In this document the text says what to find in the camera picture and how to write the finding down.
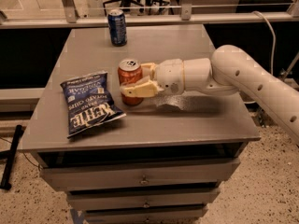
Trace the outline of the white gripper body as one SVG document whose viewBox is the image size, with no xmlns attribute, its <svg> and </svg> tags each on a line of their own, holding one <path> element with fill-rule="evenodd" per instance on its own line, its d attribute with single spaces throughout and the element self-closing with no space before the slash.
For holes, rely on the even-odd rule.
<svg viewBox="0 0 299 224">
<path fill-rule="evenodd" d="M 183 61 L 166 60 L 155 68 L 154 79 L 166 95 L 180 95 L 184 92 Z"/>
</svg>

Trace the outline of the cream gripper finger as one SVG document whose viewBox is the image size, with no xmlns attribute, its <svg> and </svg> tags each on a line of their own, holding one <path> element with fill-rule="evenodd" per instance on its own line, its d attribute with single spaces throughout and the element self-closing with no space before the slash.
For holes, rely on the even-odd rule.
<svg viewBox="0 0 299 224">
<path fill-rule="evenodd" d="M 126 97 L 149 98 L 156 96 L 160 91 L 163 91 L 163 89 L 158 85 L 157 81 L 146 76 L 136 83 L 121 85 L 120 91 Z"/>
<path fill-rule="evenodd" d="M 156 63 L 142 63 L 141 68 L 143 77 L 154 79 L 156 66 Z"/>
</svg>

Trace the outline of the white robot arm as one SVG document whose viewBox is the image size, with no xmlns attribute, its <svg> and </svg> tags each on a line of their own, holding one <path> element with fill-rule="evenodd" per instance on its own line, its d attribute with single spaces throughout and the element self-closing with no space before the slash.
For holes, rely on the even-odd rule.
<svg viewBox="0 0 299 224">
<path fill-rule="evenodd" d="M 159 64 L 143 63 L 141 68 L 141 79 L 121 85 L 123 95 L 148 98 L 158 94 L 180 95 L 185 91 L 209 95 L 242 91 L 294 142 L 299 142 L 299 91 L 272 76 L 236 46 L 221 46 L 209 59 L 172 59 Z"/>
</svg>

